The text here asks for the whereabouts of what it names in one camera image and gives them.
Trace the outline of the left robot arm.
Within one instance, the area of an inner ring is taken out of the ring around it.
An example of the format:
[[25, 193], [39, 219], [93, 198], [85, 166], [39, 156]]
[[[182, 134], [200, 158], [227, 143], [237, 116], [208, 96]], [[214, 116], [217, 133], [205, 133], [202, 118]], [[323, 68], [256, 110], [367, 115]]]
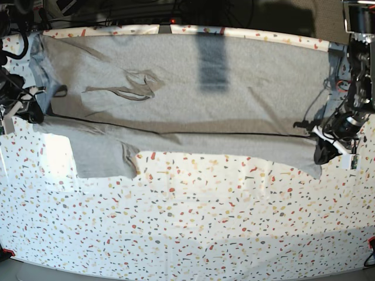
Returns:
[[344, 100], [312, 132], [319, 138], [314, 154], [317, 165], [337, 156], [348, 157], [348, 169], [357, 168], [359, 133], [374, 114], [374, 1], [343, 1], [345, 30], [350, 35], [346, 57], [349, 89]]

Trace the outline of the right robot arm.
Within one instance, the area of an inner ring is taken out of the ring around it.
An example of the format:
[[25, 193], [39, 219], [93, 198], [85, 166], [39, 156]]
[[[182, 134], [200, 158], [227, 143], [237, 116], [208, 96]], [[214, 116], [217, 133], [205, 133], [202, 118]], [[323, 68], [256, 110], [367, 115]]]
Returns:
[[15, 117], [30, 124], [44, 121], [36, 97], [46, 89], [26, 87], [25, 78], [9, 71], [11, 63], [24, 59], [29, 51], [33, 8], [33, 1], [1, 1], [1, 135], [15, 132]]

